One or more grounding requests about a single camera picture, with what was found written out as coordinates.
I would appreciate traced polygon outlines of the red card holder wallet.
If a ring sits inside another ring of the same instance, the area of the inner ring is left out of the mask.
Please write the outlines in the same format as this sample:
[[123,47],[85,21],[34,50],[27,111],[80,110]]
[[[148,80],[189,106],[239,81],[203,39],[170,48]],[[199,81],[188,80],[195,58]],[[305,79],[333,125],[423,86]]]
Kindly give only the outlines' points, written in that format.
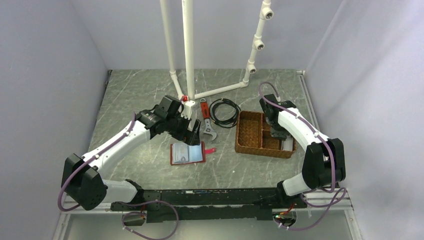
[[205,143],[202,141],[199,145],[187,145],[182,142],[173,143],[170,145],[170,165],[187,165],[205,163],[206,155],[216,152],[216,148],[205,148]]

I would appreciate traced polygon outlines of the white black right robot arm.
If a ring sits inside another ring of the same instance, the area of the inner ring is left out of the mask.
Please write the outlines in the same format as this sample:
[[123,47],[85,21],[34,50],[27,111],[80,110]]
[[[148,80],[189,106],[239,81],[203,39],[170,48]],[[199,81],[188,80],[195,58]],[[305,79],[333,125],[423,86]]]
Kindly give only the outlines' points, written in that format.
[[345,180],[345,151],[340,139],[317,130],[289,100],[279,102],[274,94],[267,94],[259,103],[271,128],[292,136],[305,152],[301,172],[277,185],[275,200],[280,207],[289,207],[299,194]]

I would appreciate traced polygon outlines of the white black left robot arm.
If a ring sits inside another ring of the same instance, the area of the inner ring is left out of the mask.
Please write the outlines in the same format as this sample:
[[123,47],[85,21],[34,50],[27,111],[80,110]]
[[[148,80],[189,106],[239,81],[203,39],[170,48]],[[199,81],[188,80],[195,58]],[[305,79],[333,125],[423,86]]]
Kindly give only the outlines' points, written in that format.
[[68,156],[64,163],[57,206],[62,212],[82,207],[86,211],[101,203],[118,203],[131,210],[139,209],[146,201],[144,189],[127,179],[104,180],[107,171],[136,147],[157,135],[168,133],[189,146],[200,141],[199,119],[191,120],[177,113],[155,114],[149,110],[135,113],[124,129],[96,149],[78,156]]

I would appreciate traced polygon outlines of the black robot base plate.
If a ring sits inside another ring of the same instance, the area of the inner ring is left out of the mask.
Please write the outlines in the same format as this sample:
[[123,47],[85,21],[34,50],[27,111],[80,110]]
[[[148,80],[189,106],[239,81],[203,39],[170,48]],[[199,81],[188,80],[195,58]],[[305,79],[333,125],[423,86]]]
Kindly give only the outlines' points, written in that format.
[[188,220],[256,219],[270,221],[289,208],[305,209],[298,196],[281,197],[275,187],[227,189],[143,190],[142,196],[122,204],[114,201],[113,212],[144,210],[148,223]]

